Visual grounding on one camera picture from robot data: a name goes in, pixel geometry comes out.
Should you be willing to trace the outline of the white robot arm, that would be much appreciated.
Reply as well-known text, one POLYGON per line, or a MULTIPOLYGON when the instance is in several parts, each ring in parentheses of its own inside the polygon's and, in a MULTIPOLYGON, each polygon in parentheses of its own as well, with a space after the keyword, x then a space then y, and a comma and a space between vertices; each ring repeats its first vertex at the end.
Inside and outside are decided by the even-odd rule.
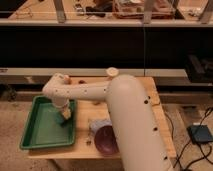
POLYGON ((70 85, 56 73, 43 94, 63 109, 70 99, 105 101, 125 171, 174 171, 152 105, 142 83, 131 75, 111 81, 70 85))

